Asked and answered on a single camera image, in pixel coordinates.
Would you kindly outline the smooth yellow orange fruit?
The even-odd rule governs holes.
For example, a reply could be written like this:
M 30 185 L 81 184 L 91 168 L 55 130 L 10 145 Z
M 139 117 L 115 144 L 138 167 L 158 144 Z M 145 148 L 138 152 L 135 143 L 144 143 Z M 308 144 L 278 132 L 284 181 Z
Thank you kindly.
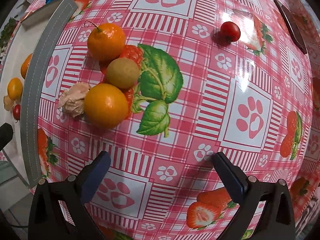
M 118 126 L 128 115 L 124 93 L 117 87 L 99 83 L 92 87 L 84 99 L 84 113 L 89 122 L 99 128 Z

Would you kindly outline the white square tray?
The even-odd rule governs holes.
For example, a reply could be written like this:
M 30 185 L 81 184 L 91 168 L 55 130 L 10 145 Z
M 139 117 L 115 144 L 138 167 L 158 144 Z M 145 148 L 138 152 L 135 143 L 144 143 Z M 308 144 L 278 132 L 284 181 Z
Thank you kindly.
M 21 78 L 22 63 L 33 54 L 27 75 L 21 80 L 20 120 L 16 121 L 11 112 L 1 108 L 1 126 L 7 122 L 14 132 L 11 142 L 2 151 L 29 188 L 42 178 L 37 153 L 37 125 L 45 75 L 58 39 L 76 8 L 74 0 L 54 0 L 28 15 L 18 24 L 3 60 L 1 97 L 7 95 L 12 78 Z

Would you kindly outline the brown kiwi in cluster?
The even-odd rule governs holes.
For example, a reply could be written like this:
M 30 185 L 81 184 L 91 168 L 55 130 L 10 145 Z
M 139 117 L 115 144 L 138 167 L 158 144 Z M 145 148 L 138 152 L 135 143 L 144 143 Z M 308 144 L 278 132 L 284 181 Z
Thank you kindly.
M 139 67 L 124 57 L 113 60 L 106 69 L 105 81 L 119 89 L 133 87 L 139 78 Z

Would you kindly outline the red cherry tomato on table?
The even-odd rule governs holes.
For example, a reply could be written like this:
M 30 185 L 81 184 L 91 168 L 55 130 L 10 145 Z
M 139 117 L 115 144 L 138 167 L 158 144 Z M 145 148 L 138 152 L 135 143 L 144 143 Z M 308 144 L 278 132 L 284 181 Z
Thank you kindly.
M 241 36 L 240 28 L 231 21 L 224 22 L 220 27 L 220 32 L 229 42 L 236 42 Z

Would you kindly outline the green potted plant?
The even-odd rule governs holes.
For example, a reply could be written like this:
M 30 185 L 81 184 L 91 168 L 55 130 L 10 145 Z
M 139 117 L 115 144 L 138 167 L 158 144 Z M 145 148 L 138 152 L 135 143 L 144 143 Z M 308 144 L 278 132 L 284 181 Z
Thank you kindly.
M 8 23 L 4 26 L 3 30 L 1 31 L 1 38 L 0 38 L 0 49 L 1 53 L 5 51 L 8 42 L 12 36 L 12 33 L 14 32 L 18 20 L 16 19 L 18 15 L 11 17 L 8 21 Z

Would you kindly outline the yellow orange tomato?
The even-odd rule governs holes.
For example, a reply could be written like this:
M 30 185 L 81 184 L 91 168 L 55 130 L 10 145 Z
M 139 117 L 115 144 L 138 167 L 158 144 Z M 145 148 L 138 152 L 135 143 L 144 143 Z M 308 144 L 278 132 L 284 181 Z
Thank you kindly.
M 10 80 L 7 86 L 8 97 L 11 100 L 18 100 L 22 95 L 23 84 L 21 80 L 17 77 L 14 77 Z

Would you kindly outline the stemmed orange tangerine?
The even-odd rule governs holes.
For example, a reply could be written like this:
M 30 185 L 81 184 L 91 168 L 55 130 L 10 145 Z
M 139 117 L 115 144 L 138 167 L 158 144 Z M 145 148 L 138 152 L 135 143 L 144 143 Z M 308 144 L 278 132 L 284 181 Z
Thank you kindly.
M 113 23 L 97 25 L 86 20 L 85 23 L 94 26 L 87 40 L 88 51 L 97 61 L 112 61 L 121 54 L 125 46 L 123 29 Z

